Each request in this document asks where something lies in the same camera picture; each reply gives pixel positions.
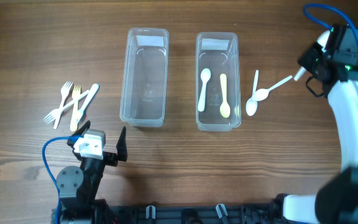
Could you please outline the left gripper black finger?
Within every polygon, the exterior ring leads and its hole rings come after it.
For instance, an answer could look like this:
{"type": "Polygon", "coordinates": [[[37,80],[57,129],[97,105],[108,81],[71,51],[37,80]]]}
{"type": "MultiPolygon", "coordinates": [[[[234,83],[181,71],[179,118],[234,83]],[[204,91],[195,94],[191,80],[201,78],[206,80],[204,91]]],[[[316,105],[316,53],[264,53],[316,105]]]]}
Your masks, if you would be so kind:
{"type": "Polygon", "coordinates": [[[117,149],[117,160],[126,162],[127,161],[127,146],[126,146],[126,127],[122,128],[118,142],[116,144],[117,149]]]}
{"type": "Polygon", "coordinates": [[[87,131],[90,128],[90,125],[91,125],[91,121],[87,120],[87,122],[84,125],[82,125],[82,127],[80,127],[69,137],[69,139],[67,140],[67,145],[73,147],[77,142],[77,140],[83,137],[85,131],[87,131]]]}

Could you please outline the white spoon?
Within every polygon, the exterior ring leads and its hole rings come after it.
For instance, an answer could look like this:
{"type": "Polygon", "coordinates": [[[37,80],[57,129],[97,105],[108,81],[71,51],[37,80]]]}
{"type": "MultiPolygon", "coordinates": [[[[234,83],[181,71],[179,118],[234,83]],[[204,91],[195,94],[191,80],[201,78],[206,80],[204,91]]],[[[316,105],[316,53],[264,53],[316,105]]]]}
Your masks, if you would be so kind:
{"type": "Polygon", "coordinates": [[[209,80],[211,79],[211,70],[208,68],[204,68],[201,71],[200,78],[201,78],[202,86],[201,86],[201,92],[200,92],[200,97],[199,97],[199,101],[198,101],[198,111],[202,112],[205,110],[206,87],[207,87],[209,80]]]}
{"type": "MultiPolygon", "coordinates": [[[[325,46],[328,41],[330,35],[330,31],[326,30],[324,31],[317,39],[317,43],[322,46],[322,51],[325,52],[325,46]]],[[[304,74],[306,73],[306,69],[304,67],[300,67],[300,69],[297,71],[296,75],[294,76],[294,81],[298,81],[304,74]]]]}
{"type": "Polygon", "coordinates": [[[292,75],[284,78],[283,80],[280,80],[278,83],[274,84],[273,86],[271,86],[270,88],[266,89],[266,88],[261,88],[259,90],[257,90],[254,94],[252,99],[255,101],[262,101],[264,99],[266,99],[269,95],[269,93],[274,90],[275,88],[283,85],[284,83],[288,82],[289,80],[291,80],[293,78],[292,75]]]}
{"type": "Polygon", "coordinates": [[[254,95],[255,95],[255,92],[257,89],[258,79],[259,79],[259,71],[256,70],[255,75],[254,75],[254,83],[253,83],[253,87],[252,87],[252,95],[247,100],[247,103],[246,103],[246,113],[248,116],[253,116],[255,114],[255,112],[257,111],[257,101],[254,100],[254,95]]]}

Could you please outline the yellow plastic spoon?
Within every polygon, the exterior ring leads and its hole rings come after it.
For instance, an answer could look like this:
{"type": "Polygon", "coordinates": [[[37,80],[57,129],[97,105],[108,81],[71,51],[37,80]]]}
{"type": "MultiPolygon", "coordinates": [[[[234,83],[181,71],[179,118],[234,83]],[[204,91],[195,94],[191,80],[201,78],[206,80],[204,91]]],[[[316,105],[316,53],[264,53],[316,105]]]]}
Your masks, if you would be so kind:
{"type": "Polygon", "coordinates": [[[227,102],[227,75],[222,73],[220,74],[220,83],[221,83],[221,91],[223,102],[220,106],[220,113],[223,118],[228,118],[231,114],[231,108],[227,102]]]}

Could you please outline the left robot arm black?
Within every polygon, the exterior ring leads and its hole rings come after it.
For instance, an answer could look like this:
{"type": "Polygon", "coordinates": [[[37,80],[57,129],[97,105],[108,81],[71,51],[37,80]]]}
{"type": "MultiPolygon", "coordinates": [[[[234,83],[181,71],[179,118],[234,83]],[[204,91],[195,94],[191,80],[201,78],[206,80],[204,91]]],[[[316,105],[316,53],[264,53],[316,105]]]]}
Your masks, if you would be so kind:
{"type": "Polygon", "coordinates": [[[127,161],[126,128],[122,128],[116,153],[105,151],[105,143],[105,132],[91,129],[89,121],[68,137],[67,145],[80,165],[67,166],[57,175],[60,207],[55,223],[119,223],[106,200],[96,199],[96,194],[105,167],[127,161]]]}

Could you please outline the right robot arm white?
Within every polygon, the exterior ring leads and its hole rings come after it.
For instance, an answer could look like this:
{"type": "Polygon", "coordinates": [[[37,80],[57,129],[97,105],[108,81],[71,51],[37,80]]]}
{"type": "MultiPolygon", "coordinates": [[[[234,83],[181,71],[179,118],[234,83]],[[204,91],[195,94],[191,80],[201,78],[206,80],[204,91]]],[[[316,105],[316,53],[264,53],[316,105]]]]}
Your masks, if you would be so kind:
{"type": "Polygon", "coordinates": [[[341,172],[316,195],[286,195],[280,217],[301,223],[358,223],[358,52],[353,42],[344,56],[315,42],[298,63],[323,84],[336,119],[341,172]]]}

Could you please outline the clear container, left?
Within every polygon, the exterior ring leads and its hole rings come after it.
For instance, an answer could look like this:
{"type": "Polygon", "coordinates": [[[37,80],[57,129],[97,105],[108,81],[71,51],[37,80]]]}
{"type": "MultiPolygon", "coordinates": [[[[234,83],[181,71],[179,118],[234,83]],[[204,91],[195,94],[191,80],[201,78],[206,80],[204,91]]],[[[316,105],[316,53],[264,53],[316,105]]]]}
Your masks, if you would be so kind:
{"type": "Polygon", "coordinates": [[[131,28],[127,35],[120,118],[131,126],[161,127],[167,98],[169,33],[131,28]]]}

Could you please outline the clear container,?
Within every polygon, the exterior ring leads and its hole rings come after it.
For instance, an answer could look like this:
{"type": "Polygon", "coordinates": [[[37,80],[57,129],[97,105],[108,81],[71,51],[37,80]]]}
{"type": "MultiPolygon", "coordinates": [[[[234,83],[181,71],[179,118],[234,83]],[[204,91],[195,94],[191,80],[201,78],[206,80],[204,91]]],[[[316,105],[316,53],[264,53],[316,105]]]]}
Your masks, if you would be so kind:
{"type": "Polygon", "coordinates": [[[200,32],[196,37],[196,122],[201,131],[226,132],[241,125],[241,88],[239,73],[239,41],[232,32],[200,32]],[[204,68],[211,70],[206,87],[205,110],[198,111],[201,92],[200,74],[204,68]],[[227,102],[231,108],[228,118],[223,118],[220,74],[227,75],[227,102]]]}
{"type": "Polygon", "coordinates": [[[131,28],[127,35],[120,118],[131,126],[161,127],[167,98],[169,33],[131,28]]]}

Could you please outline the clear container, right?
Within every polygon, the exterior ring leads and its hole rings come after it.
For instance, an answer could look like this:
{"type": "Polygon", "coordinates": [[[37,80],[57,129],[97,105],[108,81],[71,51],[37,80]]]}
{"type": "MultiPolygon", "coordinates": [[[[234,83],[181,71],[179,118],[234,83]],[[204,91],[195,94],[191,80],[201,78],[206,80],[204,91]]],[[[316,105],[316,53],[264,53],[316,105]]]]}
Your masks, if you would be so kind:
{"type": "Polygon", "coordinates": [[[226,132],[241,125],[241,88],[239,73],[239,41],[232,32],[200,32],[196,37],[196,122],[201,131],[226,132]],[[198,111],[201,92],[200,74],[204,68],[211,70],[206,87],[205,110],[198,111]],[[231,108],[228,118],[223,118],[220,74],[227,75],[227,102],[231,108]]]}

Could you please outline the white fork, crossing diagonal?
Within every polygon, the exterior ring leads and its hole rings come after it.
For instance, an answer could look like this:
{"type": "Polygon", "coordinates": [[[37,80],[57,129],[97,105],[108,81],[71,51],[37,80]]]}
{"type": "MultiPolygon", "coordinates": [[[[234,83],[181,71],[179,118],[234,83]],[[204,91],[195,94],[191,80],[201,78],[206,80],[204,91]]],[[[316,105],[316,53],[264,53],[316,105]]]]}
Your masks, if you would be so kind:
{"type": "Polygon", "coordinates": [[[86,90],[84,93],[82,93],[78,99],[74,99],[71,100],[70,102],[68,102],[65,106],[61,107],[61,108],[57,108],[52,110],[51,112],[49,112],[48,115],[46,115],[46,117],[43,119],[43,121],[46,124],[51,123],[52,121],[55,121],[57,118],[61,117],[61,114],[68,109],[69,107],[71,107],[72,105],[74,105],[75,103],[79,102],[82,98],[84,98],[90,91],[86,90]]]}

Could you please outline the yellow plastic fork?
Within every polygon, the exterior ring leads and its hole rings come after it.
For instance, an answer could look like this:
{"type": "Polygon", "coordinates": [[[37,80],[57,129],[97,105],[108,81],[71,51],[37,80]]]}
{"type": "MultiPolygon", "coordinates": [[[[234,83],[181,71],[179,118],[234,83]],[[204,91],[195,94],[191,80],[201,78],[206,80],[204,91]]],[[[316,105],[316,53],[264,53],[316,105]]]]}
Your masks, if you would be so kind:
{"type": "MultiPolygon", "coordinates": [[[[81,86],[75,85],[73,88],[71,97],[73,100],[77,100],[80,95],[81,95],[81,86]]],[[[75,132],[78,129],[78,125],[76,123],[76,118],[75,118],[75,114],[77,111],[78,111],[78,102],[73,104],[73,112],[72,112],[71,121],[70,121],[70,131],[72,131],[72,132],[75,132]]]]}

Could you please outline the white fork, leftmost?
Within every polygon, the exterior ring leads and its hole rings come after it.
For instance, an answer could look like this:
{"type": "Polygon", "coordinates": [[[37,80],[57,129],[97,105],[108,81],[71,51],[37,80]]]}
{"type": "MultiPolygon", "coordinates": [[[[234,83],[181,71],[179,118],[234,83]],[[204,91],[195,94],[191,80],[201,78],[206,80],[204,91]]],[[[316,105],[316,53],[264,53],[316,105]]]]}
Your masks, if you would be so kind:
{"type": "MultiPolygon", "coordinates": [[[[66,83],[62,86],[62,88],[61,88],[61,90],[60,90],[61,95],[62,95],[62,99],[61,99],[59,108],[62,108],[62,107],[65,105],[65,101],[66,101],[66,99],[68,98],[68,95],[69,95],[69,93],[71,92],[72,87],[73,87],[73,82],[70,82],[70,81],[66,82],[66,83]]],[[[59,124],[59,122],[60,122],[61,115],[62,115],[61,113],[59,113],[59,114],[57,115],[57,117],[56,117],[56,119],[55,119],[55,122],[54,122],[54,125],[53,125],[53,128],[54,128],[54,129],[57,129],[57,128],[58,128],[58,124],[59,124]]]]}

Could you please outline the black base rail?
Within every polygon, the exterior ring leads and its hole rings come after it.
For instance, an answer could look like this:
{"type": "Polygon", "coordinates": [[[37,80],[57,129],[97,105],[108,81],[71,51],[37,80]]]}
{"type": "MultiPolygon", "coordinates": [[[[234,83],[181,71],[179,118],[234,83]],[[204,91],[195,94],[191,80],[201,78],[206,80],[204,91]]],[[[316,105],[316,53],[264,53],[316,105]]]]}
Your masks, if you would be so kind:
{"type": "Polygon", "coordinates": [[[203,207],[110,207],[106,213],[60,213],[59,223],[289,223],[270,214],[270,205],[219,204],[203,207]]]}

